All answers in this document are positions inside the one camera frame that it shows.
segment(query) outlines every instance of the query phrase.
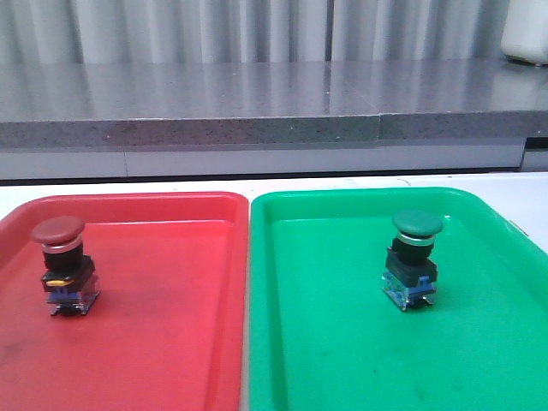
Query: green push button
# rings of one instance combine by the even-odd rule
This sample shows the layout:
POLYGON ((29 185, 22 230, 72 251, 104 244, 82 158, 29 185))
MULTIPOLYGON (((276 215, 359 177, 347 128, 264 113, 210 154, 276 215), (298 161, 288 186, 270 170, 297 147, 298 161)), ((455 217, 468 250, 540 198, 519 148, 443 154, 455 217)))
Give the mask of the green push button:
POLYGON ((436 235, 444 227, 441 218, 422 210, 401 210, 394 214, 392 223, 398 231, 418 237, 436 235))

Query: speckled countertop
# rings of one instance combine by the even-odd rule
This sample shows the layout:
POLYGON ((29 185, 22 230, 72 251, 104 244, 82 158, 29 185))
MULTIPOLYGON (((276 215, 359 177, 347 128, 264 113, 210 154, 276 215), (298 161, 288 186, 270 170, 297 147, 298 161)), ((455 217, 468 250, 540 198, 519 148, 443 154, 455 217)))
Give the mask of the speckled countertop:
POLYGON ((0 156, 121 152, 121 175, 132 152, 424 144, 511 147, 499 166, 512 167, 527 138, 547 135, 548 68, 503 59, 0 66, 0 156))

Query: white table surface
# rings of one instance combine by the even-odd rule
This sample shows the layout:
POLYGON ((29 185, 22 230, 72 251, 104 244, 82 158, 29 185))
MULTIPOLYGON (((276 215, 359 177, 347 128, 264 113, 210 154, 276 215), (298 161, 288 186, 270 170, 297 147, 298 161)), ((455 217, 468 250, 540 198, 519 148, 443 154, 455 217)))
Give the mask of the white table surface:
MULTIPOLYGON (((451 187, 476 194, 499 214, 521 228, 531 240, 548 253, 548 172, 0 187, 0 218, 27 201, 60 194, 230 191, 242 194, 251 201, 261 194, 275 191, 387 187, 451 187)), ((241 410, 247 410, 247 319, 246 310, 241 410)))

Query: transparent switch base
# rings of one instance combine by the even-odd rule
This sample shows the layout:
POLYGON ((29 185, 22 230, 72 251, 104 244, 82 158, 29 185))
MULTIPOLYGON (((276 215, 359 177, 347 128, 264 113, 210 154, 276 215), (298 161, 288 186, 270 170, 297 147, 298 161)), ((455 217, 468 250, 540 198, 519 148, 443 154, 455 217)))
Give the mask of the transparent switch base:
POLYGON ((435 283, 430 283, 428 277, 420 277, 416 287, 406 287, 390 270, 383 273, 383 291, 402 310, 418 308, 434 303, 435 283))
POLYGON ((56 287, 50 292, 47 303, 51 315, 86 315, 98 295, 98 276, 92 274, 78 292, 69 293, 65 287, 56 287))

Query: red tray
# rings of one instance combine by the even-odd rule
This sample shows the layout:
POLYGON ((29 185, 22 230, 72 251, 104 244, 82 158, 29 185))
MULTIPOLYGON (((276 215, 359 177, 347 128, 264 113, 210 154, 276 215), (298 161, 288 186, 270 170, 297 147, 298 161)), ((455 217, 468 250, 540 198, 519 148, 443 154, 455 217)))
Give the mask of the red tray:
POLYGON ((48 197, 0 221, 2 409, 237 410, 247 264, 237 194, 48 197), (33 226, 86 221, 101 294, 51 317, 33 226))

